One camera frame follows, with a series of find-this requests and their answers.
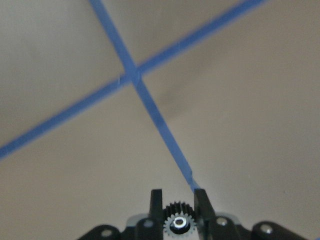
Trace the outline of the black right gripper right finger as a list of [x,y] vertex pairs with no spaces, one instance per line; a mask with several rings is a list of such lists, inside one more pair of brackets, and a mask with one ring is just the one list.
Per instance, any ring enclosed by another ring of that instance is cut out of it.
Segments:
[[228,218],[217,216],[206,191],[194,190],[194,211],[200,240],[236,240],[235,226]]

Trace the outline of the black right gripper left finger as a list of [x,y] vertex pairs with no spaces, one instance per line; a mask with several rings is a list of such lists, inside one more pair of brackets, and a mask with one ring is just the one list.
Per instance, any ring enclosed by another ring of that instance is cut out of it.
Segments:
[[136,224],[137,240],[164,239],[163,193],[161,189],[153,189],[150,193],[149,212]]

